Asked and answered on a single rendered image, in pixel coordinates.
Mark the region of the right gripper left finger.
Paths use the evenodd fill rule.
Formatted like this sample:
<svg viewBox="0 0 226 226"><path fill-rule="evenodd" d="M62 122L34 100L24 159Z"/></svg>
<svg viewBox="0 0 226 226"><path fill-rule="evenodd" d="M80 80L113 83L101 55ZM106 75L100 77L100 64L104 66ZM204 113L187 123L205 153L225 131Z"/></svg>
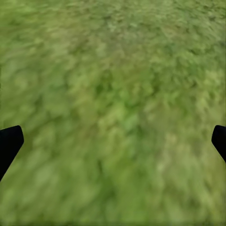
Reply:
<svg viewBox="0 0 226 226"><path fill-rule="evenodd" d="M24 143L19 125L0 130L0 181Z"/></svg>

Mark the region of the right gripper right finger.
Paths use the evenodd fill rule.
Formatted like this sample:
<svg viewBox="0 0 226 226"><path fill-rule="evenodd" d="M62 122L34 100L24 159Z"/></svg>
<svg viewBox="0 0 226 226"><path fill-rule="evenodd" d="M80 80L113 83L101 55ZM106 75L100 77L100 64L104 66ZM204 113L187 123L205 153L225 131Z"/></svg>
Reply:
<svg viewBox="0 0 226 226"><path fill-rule="evenodd" d="M211 141L226 162L226 127L216 125Z"/></svg>

